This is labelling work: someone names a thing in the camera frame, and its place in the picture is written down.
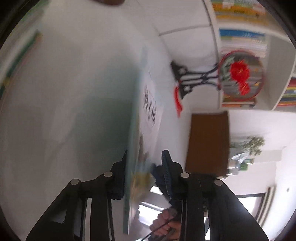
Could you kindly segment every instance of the bookshelf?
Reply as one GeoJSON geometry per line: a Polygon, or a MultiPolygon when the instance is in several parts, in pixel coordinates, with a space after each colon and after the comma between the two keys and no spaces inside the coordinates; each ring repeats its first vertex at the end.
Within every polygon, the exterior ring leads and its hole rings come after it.
{"type": "MultiPolygon", "coordinates": [[[[266,74],[264,86],[261,92],[256,96],[256,106],[254,108],[243,109],[296,112],[296,107],[294,106],[277,107],[277,104],[282,98],[291,77],[296,77],[296,49],[277,21],[268,12],[266,13],[268,20],[267,26],[246,21],[218,19],[216,18],[211,1],[204,0],[204,3],[212,22],[213,32],[217,43],[217,51],[220,57],[220,50],[222,46],[219,34],[220,28],[251,31],[266,35],[268,43],[267,53],[265,58],[260,59],[266,74]]],[[[221,92],[220,102],[222,102],[222,96],[223,93],[221,92]]],[[[228,109],[227,107],[222,107],[222,103],[220,103],[220,108],[228,109]]]]}

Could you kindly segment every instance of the brown round object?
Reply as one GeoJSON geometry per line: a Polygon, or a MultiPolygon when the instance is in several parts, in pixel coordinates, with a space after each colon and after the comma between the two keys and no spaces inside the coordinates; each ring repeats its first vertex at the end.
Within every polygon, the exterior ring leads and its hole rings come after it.
{"type": "Polygon", "coordinates": [[[124,3],[125,0],[95,0],[95,1],[106,4],[106,5],[118,6],[124,3]]]}

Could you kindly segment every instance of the red flower embroidery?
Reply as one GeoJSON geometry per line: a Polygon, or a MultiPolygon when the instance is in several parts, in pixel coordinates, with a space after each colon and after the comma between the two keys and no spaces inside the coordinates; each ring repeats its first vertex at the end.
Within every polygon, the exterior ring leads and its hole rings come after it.
{"type": "Polygon", "coordinates": [[[240,83],[239,82],[239,91],[241,93],[241,95],[246,95],[250,92],[250,86],[248,83],[244,82],[244,83],[240,83]]]}
{"type": "Polygon", "coordinates": [[[243,61],[234,62],[230,65],[230,76],[238,83],[244,83],[250,77],[248,65],[243,61]]]}

